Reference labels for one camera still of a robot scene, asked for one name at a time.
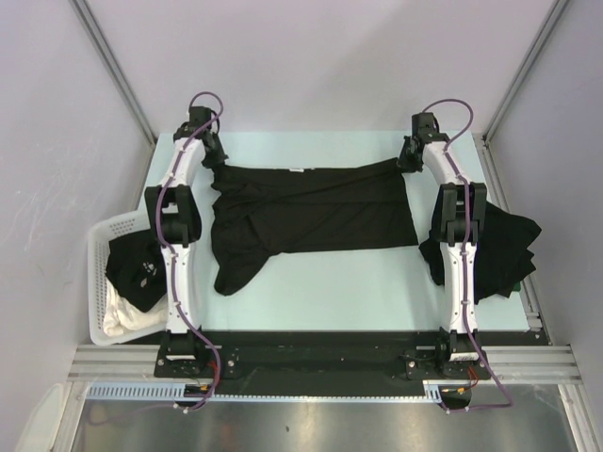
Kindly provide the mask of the black printed t shirt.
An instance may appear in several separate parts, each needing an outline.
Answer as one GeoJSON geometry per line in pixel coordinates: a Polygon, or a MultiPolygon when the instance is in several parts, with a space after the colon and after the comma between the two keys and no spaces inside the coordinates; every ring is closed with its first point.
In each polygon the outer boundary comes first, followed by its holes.
{"type": "Polygon", "coordinates": [[[215,290],[231,296],[281,253],[413,247],[418,238],[393,159],[357,168],[214,170],[215,290]]]}

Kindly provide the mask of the white plastic basket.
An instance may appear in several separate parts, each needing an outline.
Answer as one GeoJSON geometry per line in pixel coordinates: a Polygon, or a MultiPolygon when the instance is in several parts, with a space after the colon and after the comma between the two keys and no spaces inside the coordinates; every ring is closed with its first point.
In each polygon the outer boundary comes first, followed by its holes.
{"type": "Polygon", "coordinates": [[[105,219],[92,226],[88,233],[88,298],[90,339],[100,347],[125,344],[165,330],[166,322],[159,322],[137,331],[127,330],[109,336],[103,329],[106,314],[106,263],[109,242],[126,234],[148,230],[149,219],[144,209],[105,219]]]}

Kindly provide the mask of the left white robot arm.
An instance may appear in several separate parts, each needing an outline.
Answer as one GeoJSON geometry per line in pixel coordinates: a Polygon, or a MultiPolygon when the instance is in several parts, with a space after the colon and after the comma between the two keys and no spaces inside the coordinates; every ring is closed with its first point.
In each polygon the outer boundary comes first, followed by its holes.
{"type": "Polygon", "coordinates": [[[193,263],[203,224],[192,192],[197,168],[225,162],[219,131],[220,113],[191,106],[188,118],[174,133],[174,155],[156,186],[145,189],[144,200],[152,233],[164,259],[168,297],[166,330],[170,338],[187,338],[207,347],[195,306],[193,263]]]}

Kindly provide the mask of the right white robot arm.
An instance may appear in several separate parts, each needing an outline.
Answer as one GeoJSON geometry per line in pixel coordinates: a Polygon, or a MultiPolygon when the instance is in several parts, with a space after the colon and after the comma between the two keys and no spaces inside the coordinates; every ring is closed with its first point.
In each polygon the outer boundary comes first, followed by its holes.
{"type": "Polygon", "coordinates": [[[447,309],[434,365],[442,376],[456,378],[469,362],[480,358],[474,265],[484,229],[487,188],[471,182],[461,169],[451,139],[440,131],[431,112],[412,116],[412,132],[404,138],[398,167],[403,173],[427,168],[439,185],[429,238],[438,244],[443,259],[447,309]]]}

